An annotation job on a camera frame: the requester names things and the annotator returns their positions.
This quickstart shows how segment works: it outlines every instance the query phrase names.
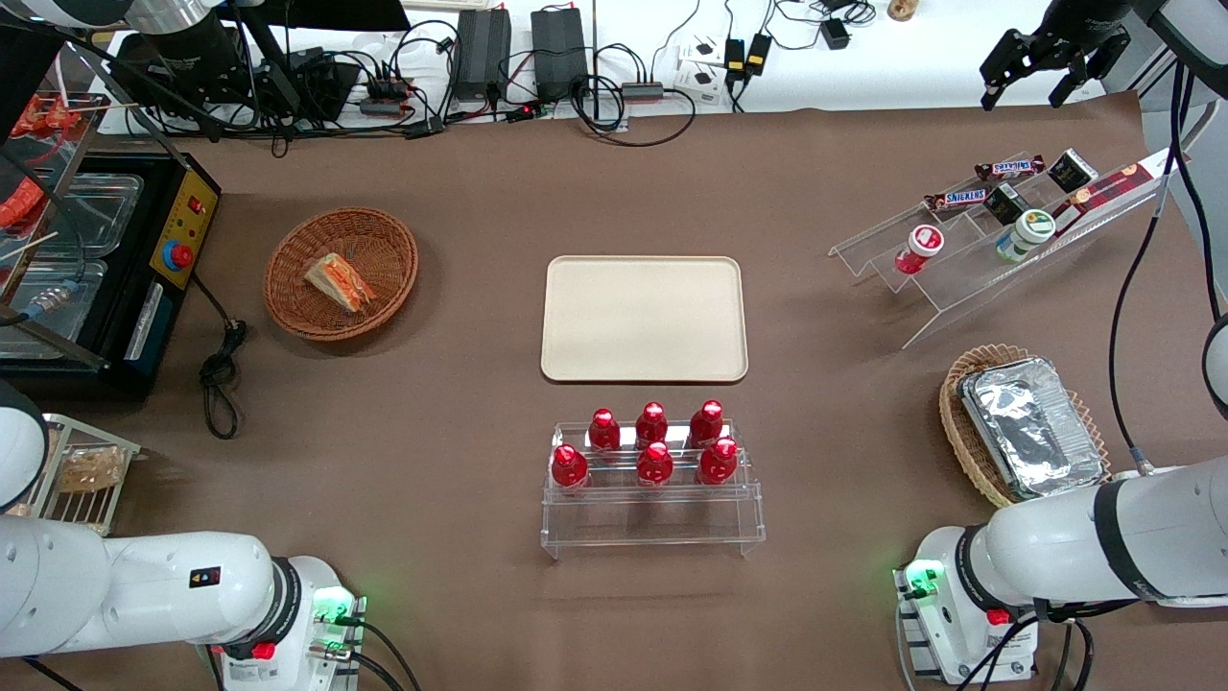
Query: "chocolate bar wrapper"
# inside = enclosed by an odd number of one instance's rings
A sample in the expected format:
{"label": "chocolate bar wrapper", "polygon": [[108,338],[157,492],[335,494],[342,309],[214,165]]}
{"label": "chocolate bar wrapper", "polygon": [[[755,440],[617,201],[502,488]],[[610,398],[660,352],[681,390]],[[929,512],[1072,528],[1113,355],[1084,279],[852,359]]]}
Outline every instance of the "chocolate bar wrapper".
{"label": "chocolate bar wrapper", "polygon": [[1016,177],[1032,177],[1045,172],[1045,160],[1041,156],[1033,156],[1022,161],[1002,161],[1001,163],[981,163],[973,168],[976,177],[990,179],[1012,179]]}
{"label": "chocolate bar wrapper", "polygon": [[925,205],[933,212],[949,211],[959,206],[981,204],[986,198],[989,198],[987,189],[964,189],[963,191],[950,191],[948,194],[926,194]]}

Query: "wicker basket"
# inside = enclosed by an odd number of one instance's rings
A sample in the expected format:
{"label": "wicker basket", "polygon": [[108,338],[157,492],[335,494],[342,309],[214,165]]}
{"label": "wicker basket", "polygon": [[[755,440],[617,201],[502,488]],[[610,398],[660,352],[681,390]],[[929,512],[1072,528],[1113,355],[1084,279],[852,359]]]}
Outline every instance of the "wicker basket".
{"label": "wicker basket", "polygon": [[[305,277],[321,257],[336,252],[357,269],[376,297],[348,312]],[[343,340],[377,328],[405,302],[418,277],[418,244],[395,217],[343,207],[293,228],[264,271],[264,304],[278,325],[309,340]]]}
{"label": "wicker basket", "polygon": [[[964,469],[964,474],[973,481],[976,490],[998,508],[1009,507],[1022,500],[1016,498],[1009,488],[1007,488],[997,464],[993,463],[989,449],[985,448],[985,442],[981,439],[980,432],[976,431],[976,426],[973,425],[973,420],[968,416],[968,411],[959,399],[959,380],[974,372],[1006,366],[1028,357],[1027,351],[1017,349],[1014,345],[980,345],[980,347],[973,349],[955,361],[955,365],[950,367],[950,372],[947,373],[946,382],[942,383],[942,392],[938,394],[938,412],[942,415],[942,427],[947,431],[947,439],[955,450],[955,458],[959,459],[960,468]],[[1104,441],[1100,439],[1100,432],[1095,428],[1095,423],[1092,422],[1092,414],[1088,412],[1083,401],[1079,401],[1077,394],[1073,392],[1066,392],[1066,394],[1070,395],[1071,404],[1074,405],[1074,410],[1078,411],[1079,419],[1087,426],[1095,448],[1100,452],[1100,460],[1104,464],[1105,477],[1108,477],[1109,457],[1104,450]]]}

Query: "white tray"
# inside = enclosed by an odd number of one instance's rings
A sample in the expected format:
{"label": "white tray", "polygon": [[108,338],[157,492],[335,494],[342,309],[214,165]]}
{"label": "white tray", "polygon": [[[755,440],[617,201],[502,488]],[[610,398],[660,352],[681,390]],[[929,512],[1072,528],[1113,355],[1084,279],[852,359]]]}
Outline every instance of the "white tray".
{"label": "white tray", "polygon": [[558,257],[542,372],[554,382],[745,377],[742,269],[728,257]]}

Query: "acrylic bottle rack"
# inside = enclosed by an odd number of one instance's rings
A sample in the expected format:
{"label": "acrylic bottle rack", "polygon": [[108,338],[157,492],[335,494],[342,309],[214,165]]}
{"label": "acrylic bottle rack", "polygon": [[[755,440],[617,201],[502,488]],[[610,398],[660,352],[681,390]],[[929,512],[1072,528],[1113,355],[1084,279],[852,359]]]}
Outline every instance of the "acrylic bottle rack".
{"label": "acrylic bottle rack", "polygon": [[725,485],[698,485],[701,452],[686,449],[689,422],[670,421],[666,444],[674,473],[663,487],[640,487],[635,423],[620,422],[621,450],[588,446],[588,423],[560,423],[550,452],[571,444],[588,459],[589,487],[560,487],[546,454],[542,547],[558,560],[564,549],[625,545],[738,545],[745,555],[764,541],[763,496],[750,457],[732,421],[723,434],[738,443],[738,469]]}
{"label": "acrylic bottle rack", "polygon": [[[1028,152],[1019,152],[1007,160],[1018,161],[1030,157],[1032,155]],[[1059,187],[1047,173],[1002,182],[1011,183],[1011,187],[1028,201],[1030,207],[1050,212],[1071,195]],[[928,302],[927,308],[933,311],[933,317],[904,342],[904,349],[907,349],[917,339],[971,314],[1022,280],[1032,277],[1047,266],[1074,259],[1089,244],[1086,241],[1081,242],[1081,239],[1154,196],[1159,182],[1157,178],[1131,190],[1129,199],[1120,199],[1121,205],[1111,214],[1090,222],[1077,222],[1061,237],[1050,239],[1033,249],[1019,263],[1011,263],[998,257],[995,244],[1009,230],[1005,228],[993,214],[981,204],[958,214],[935,214],[925,204],[917,204],[836,244],[828,252],[828,255],[839,255],[856,276],[868,276],[873,271],[893,292],[899,292],[909,285],[920,288]],[[998,184],[1001,182],[981,182],[976,178],[969,178],[942,190],[942,193],[974,187],[992,189]],[[909,232],[921,223],[941,228],[944,244],[942,252],[930,259],[919,272],[905,275],[896,270],[895,255],[905,247]]]}

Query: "power strip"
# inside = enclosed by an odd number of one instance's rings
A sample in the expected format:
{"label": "power strip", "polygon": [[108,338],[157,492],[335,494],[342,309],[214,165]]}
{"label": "power strip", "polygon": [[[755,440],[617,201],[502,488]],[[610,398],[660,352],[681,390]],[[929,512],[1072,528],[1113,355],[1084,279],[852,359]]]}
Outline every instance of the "power strip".
{"label": "power strip", "polygon": [[400,0],[406,10],[485,10],[488,0]]}

